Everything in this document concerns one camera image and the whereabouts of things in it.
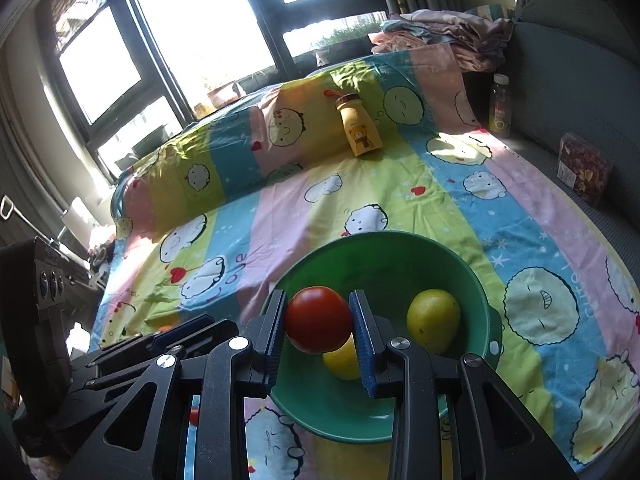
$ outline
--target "gray sofa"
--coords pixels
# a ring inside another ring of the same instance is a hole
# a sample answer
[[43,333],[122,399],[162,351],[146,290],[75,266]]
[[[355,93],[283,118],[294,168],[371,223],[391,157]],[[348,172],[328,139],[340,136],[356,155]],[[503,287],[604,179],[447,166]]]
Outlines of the gray sofa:
[[[508,144],[580,205],[640,283],[640,52],[605,0],[517,0],[515,21],[500,69],[513,96]],[[556,178],[568,131],[613,162],[597,210]]]

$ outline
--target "green bowl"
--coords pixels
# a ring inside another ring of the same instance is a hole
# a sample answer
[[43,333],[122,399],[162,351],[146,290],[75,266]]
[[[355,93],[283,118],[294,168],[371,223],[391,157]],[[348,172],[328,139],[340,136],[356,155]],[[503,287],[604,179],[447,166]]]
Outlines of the green bowl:
[[[292,298],[313,285],[328,286],[345,299],[361,288],[372,312],[388,318],[396,333],[406,337],[406,311],[416,294],[428,288],[448,290],[458,300],[462,316],[446,356],[459,358],[474,352],[493,368],[498,364],[500,315],[489,306],[471,267],[434,240],[397,231],[340,238],[302,258],[276,288]],[[391,440],[393,399],[370,399],[359,380],[336,378],[321,356],[297,350],[288,338],[271,399],[300,426],[325,438],[351,444]],[[446,414],[443,397],[438,408],[440,416]]]

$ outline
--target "yellow bottle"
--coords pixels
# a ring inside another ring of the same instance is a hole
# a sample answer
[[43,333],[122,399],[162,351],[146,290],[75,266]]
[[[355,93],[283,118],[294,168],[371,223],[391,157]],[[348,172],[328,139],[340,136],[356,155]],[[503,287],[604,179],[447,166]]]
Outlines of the yellow bottle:
[[371,150],[382,148],[378,129],[362,106],[358,94],[347,94],[340,97],[335,101],[335,107],[338,108],[342,116],[344,133],[347,135],[353,155],[359,156]]

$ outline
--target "red heart print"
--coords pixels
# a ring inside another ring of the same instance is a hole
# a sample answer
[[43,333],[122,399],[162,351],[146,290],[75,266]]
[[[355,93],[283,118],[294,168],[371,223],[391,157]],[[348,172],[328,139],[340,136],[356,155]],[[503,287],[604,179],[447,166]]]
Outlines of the red heart print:
[[171,273],[171,282],[178,283],[184,278],[184,275],[187,273],[187,269],[184,267],[174,267],[169,272]]

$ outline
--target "bowl rim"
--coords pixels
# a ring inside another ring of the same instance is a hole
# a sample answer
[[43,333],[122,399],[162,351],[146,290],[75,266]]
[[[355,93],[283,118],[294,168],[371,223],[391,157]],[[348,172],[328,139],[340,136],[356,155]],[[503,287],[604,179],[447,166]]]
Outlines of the bowl rim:
[[[369,231],[369,232],[365,232],[365,233],[359,233],[359,234],[354,234],[354,235],[350,235],[349,237],[341,237],[341,238],[336,238],[335,240],[331,240],[330,242],[325,243],[323,246],[318,247],[316,249],[314,249],[313,251],[311,251],[309,254],[306,254],[305,256],[303,256],[302,258],[300,258],[298,261],[296,261],[295,264],[293,264],[292,266],[289,267],[289,269],[287,269],[283,275],[278,279],[278,281],[276,282],[275,286],[273,287],[273,290],[280,288],[280,284],[282,282],[282,280],[286,277],[287,274],[289,274],[293,269],[295,269],[297,266],[302,265],[304,262],[306,262],[308,259],[311,259],[311,257],[315,257],[318,253],[323,253],[326,252],[328,250],[330,250],[333,245],[338,244],[338,243],[346,243],[348,242],[348,240],[355,238],[355,237],[379,237],[380,235],[401,235],[401,236],[407,236],[407,237],[413,237],[416,239],[420,239],[421,241],[426,241],[434,246],[436,246],[439,249],[443,249],[445,252],[449,253],[450,256],[453,256],[455,260],[458,261],[459,264],[462,264],[462,267],[465,269],[465,272],[468,274],[468,276],[471,278],[471,280],[473,282],[476,283],[476,285],[478,286],[478,289],[481,291],[481,297],[482,297],[482,305],[484,306],[484,316],[486,319],[486,324],[488,326],[488,336],[486,338],[486,342],[484,343],[484,348],[482,349],[482,358],[487,362],[487,364],[489,364],[489,366],[491,368],[493,368],[494,370],[497,368],[498,366],[498,361],[500,359],[500,352],[498,352],[498,355],[493,355],[491,354],[490,350],[489,350],[489,345],[491,343],[492,340],[497,340],[498,341],[498,345],[501,348],[502,347],[502,329],[500,328],[499,331],[499,338],[491,338],[489,336],[489,332],[491,331],[491,327],[492,327],[492,316],[495,318],[493,322],[497,322],[498,318],[500,317],[500,313],[494,309],[491,304],[489,304],[489,301],[486,298],[486,293],[484,291],[484,287],[482,286],[482,283],[480,282],[480,279],[478,278],[478,276],[476,275],[476,273],[474,272],[474,270],[471,268],[471,266],[466,263],[465,260],[462,259],[461,256],[459,256],[459,254],[457,254],[455,251],[453,251],[452,249],[448,248],[446,245],[441,244],[439,241],[437,240],[433,240],[432,238],[428,238],[426,236],[417,234],[417,233],[411,233],[408,231],[399,231],[399,230],[383,230],[383,231]],[[268,295],[267,299],[264,301],[264,304],[260,310],[260,314],[263,314],[268,303],[269,303],[269,298],[271,297],[271,294]],[[392,434],[390,434],[389,436],[384,436],[384,437],[372,437],[372,438],[352,438],[352,437],[344,437],[344,436],[340,436],[340,435],[336,435],[333,433],[327,433],[326,431],[322,431],[322,430],[318,430],[318,428],[314,428],[313,426],[303,422],[302,420],[299,420],[299,418],[297,418],[296,416],[294,416],[290,410],[286,407],[286,404],[282,404],[282,402],[278,399],[278,396],[274,396],[273,395],[273,391],[271,391],[270,393],[270,399],[273,401],[273,403],[279,408],[281,409],[285,415],[287,415],[288,417],[290,417],[297,425],[301,426],[302,428],[305,428],[307,431],[316,434],[318,436],[322,436],[324,438],[327,438],[329,440],[333,440],[334,442],[343,442],[346,444],[378,444],[380,442],[389,442],[391,441],[392,438]],[[447,409],[444,408],[443,411],[440,412],[440,417],[442,418],[443,416],[447,415]]]

